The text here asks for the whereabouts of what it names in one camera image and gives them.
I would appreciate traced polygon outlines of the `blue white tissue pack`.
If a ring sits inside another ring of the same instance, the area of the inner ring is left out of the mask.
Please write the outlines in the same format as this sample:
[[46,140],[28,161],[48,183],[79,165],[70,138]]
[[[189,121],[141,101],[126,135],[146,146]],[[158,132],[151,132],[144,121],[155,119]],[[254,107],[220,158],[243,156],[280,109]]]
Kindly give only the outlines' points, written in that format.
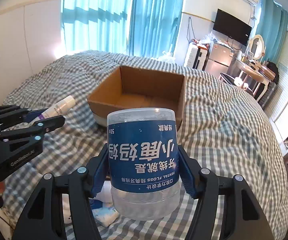
[[102,194],[99,197],[90,198],[89,202],[95,221],[105,228],[113,224],[120,216],[113,205],[111,194]]

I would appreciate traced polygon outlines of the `black wall television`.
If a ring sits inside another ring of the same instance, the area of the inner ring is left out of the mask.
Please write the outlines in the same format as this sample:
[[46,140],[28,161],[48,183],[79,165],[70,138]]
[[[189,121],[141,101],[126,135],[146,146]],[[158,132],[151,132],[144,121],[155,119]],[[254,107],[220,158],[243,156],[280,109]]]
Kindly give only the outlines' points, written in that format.
[[235,16],[217,9],[213,30],[247,46],[252,27]]

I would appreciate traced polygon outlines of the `silver mini fridge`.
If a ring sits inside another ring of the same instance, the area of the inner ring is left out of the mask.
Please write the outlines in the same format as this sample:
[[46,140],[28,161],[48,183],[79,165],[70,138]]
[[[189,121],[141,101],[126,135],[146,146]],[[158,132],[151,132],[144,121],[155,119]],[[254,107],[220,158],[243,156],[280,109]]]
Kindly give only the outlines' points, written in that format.
[[211,42],[203,70],[219,78],[221,73],[227,74],[233,55],[233,48],[227,44]]

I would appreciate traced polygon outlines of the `dark seat vanity stool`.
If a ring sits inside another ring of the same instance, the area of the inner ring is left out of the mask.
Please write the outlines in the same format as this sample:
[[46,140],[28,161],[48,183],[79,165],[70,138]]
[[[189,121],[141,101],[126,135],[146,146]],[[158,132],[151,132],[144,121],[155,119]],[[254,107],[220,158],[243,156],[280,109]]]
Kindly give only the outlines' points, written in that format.
[[226,73],[221,73],[219,80],[228,85],[237,86],[242,89],[247,89],[249,87],[248,83],[244,82],[240,77],[232,77]]

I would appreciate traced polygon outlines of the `teal window curtain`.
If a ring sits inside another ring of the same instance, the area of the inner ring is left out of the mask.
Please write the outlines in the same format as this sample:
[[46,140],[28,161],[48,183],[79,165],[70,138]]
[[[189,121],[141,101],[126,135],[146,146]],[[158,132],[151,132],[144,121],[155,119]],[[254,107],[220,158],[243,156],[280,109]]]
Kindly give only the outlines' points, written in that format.
[[174,52],[183,1],[61,0],[61,37],[70,52],[158,59]]

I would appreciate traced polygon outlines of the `teal side curtain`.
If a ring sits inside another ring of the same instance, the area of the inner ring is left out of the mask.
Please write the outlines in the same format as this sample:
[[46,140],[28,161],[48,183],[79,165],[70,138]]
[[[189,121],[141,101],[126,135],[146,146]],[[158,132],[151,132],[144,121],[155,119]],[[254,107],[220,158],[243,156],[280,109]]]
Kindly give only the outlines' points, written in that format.
[[262,36],[266,50],[263,61],[278,63],[288,26],[288,12],[275,0],[261,0],[256,34]]

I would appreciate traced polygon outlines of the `white suitcase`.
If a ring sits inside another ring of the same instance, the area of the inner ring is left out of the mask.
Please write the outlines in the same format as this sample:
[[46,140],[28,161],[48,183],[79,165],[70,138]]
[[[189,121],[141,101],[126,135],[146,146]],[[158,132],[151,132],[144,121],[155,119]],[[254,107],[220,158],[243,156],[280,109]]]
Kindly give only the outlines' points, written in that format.
[[207,47],[203,44],[190,43],[188,45],[184,66],[202,70],[207,56]]

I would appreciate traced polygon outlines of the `grey checkered bed quilt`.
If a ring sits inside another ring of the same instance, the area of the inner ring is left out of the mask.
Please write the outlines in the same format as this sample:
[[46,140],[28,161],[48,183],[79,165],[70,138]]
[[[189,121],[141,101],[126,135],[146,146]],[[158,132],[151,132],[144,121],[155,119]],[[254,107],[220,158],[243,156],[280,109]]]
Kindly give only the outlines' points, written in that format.
[[41,177],[69,174],[98,155],[107,140],[87,96],[116,68],[130,66],[185,76],[183,122],[177,133],[187,154],[219,176],[242,175],[275,239],[288,228],[288,183],[283,157],[269,120],[252,96],[200,70],[145,57],[89,50],[64,56],[28,78],[6,105],[47,108],[71,95],[76,105],[62,128],[45,136],[43,152],[5,181],[2,212],[15,225]]

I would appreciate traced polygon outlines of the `white purple cream tube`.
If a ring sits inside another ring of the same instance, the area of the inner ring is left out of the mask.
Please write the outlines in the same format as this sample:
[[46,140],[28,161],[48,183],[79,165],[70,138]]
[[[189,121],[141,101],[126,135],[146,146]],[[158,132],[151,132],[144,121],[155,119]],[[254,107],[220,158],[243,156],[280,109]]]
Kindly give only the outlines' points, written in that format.
[[47,110],[40,113],[30,123],[28,123],[28,126],[32,126],[32,124],[36,121],[52,118],[59,115],[66,115],[69,110],[75,106],[75,104],[75,99],[73,98],[73,96],[69,95],[54,104],[53,106],[49,107]]

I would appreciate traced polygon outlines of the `oval vanity mirror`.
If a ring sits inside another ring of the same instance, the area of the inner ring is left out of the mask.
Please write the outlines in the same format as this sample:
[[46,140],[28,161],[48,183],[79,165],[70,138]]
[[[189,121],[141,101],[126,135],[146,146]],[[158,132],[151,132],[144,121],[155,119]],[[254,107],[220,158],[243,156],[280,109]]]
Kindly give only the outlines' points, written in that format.
[[255,35],[247,45],[246,56],[249,60],[260,60],[265,55],[266,46],[261,35]]

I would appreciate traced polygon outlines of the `blue label dental floss jar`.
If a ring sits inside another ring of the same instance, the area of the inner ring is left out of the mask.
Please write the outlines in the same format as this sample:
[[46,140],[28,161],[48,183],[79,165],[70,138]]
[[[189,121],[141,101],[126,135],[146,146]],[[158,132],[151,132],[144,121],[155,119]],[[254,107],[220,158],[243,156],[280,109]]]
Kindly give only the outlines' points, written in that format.
[[116,210],[135,220],[155,220],[179,205],[175,112],[134,108],[107,116],[111,195]]

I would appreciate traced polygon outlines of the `open brown cardboard box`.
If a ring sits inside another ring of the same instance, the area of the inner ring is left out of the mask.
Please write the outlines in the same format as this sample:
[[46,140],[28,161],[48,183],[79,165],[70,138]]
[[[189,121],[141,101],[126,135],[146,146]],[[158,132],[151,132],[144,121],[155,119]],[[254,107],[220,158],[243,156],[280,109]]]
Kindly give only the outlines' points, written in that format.
[[107,125],[107,115],[129,108],[167,108],[175,112],[177,128],[184,114],[185,77],[159,70],[117,67],[88,95],[96,122]]

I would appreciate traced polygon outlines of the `white dressing table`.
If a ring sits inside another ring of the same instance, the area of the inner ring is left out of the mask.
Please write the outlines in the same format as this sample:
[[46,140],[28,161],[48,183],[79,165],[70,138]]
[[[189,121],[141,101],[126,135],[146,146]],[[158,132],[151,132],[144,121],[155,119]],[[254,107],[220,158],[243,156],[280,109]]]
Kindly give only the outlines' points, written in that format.
[[236,64],[240,70],[240,73],[238,77],[235,78],[237,80],[235,82],[235,85],[246,90],[247,79],[248,78],[253,79],[254,81],[257,82],[255,90],[253,91],[253,96],[256,96],[256,93],[258,92],[260,85],[261,84],[264,85],[263,91],[256,98],[256,101],[259,102],[260,99],[264,96],[265,92],[267,91],[269,84],[274,81],[275,73],[270,69],[268,69],[266,66],[260,64],[258,61],[253,61],[251,62],[251,64],[246,64],[243,61],[237,59]]

